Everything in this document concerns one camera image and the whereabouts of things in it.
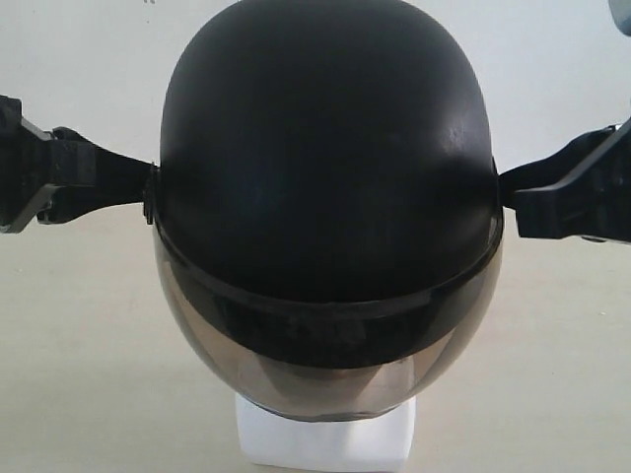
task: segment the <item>visor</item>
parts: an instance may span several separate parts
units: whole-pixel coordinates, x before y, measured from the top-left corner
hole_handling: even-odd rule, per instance
[[[440,376],[493,296],[503,219],[486,253],[440,287],[388,301],[303,304],[246,293],[179,254],[156,226],[159,274],[188,343],[236,392],[305,422],[377,417]]]

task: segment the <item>helmet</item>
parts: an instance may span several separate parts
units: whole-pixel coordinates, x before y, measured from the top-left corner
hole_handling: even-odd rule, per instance
[[[162,285],[257,406],[379,416],[477,329],[504,228],[484,100],[456,41],[398,0],[243,0],[167,93]]]

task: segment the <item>white stand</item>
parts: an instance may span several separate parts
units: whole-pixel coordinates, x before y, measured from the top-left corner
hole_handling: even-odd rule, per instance
[[[251,463],[335,473],[397,473],[412,446],[416,399],[376,419],[305,423],[237,395],[241,449]]]

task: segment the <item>white surface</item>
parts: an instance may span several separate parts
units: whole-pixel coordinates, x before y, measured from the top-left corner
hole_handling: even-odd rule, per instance
[[[175,61],[230,2],[0,3],[0,94],[151,161]],[[631,40],[605,0],[416,3],[469,55],[500,169],[627,116]],[[626,473],[631,248],[508,225],[495,302],[419,396],[405,471]],[[0,472],[278,471],[241,455],[234,395],[180,335],[151,241],[138,207],[1,237]]]
[[[333,473],[397,473],[414,437],[416,399],[376,419],[305,423],[270,414],[236,396],[245,457],[258,465]]]

